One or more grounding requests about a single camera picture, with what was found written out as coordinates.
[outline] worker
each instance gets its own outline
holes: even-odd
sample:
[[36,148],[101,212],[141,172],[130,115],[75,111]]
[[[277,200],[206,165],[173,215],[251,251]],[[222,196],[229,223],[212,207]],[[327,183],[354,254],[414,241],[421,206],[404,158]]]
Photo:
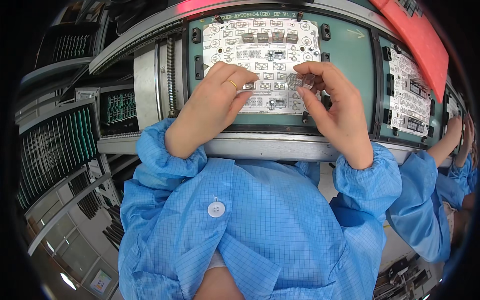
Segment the worker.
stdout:
[[465,117],[463,144],[449,168],[448,177],[453,178],[462,188],[464,194],[475,192],[477,184],[477,145],[475,143],[475,126],[470,114]]
[[465,195],[454,179],[437,169],[460,142],[462,127],[460,116],[451,118],[439,142],[410,154],[400,166],[402,194],[386,212],[393,230],[427,262],[448,262],[470,221],[462,205],[474,194]]
[[[297,89],[341,153],[337,197],[319,192],[319,164],[207,158],[204,143],[235,119],[258,80],[217,62],[176,119],[142,132],[142,164],[125,182],[120,290],[126,299],[370,299],[386,241],[385,210],[401,193],[398,164],[371,143],[359,91],[329,62]],[[315,96],[325,90],[329,111]]]

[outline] poster on wall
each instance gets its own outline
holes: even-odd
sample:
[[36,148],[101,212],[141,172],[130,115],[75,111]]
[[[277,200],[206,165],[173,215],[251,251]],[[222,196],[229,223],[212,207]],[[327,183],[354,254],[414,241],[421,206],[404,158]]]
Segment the poster on wall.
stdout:
[[107,289],[108,284],[112,281],[112,278],[108,276],[102,270],[99,270],[96,274],[95,278],[93,279],[90,287],[94,289],[96,292],[103,294]]

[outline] hand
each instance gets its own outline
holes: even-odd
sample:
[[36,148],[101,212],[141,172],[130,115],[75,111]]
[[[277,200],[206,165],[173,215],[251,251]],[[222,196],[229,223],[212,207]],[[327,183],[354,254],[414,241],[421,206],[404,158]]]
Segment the hand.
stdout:
[[447,132],[445,136],[449,136],[452,139],[455,139],[457,144],[460,142],[462,137],[463,122],[461,116],[456,116],[448,120],[447,123]]
[[468,152],[472,149],[473,140],[475,139],[475,126],[473,125],[470,113],[465,117],[465,132],[463,133],[463,145],[468,147]]
[[[297,91],[318,130],[345,156],[352,168],[370,167],[373,149],[358,89],[329,62],[304,62],[293,69],[301,74],[317,75],[313,92],[303,87],[298,87]],[[330,95],[332,107],[329,111],[315,96],[317,90],[325,90]]]
[[232,124],[252,92],[237,94],[246,83],[258,80],[243,67],[224,63],[213,65],[198,84],[178,118],[165,132],[165,147],[172,156],[188,158],[200,145],[210,141]]

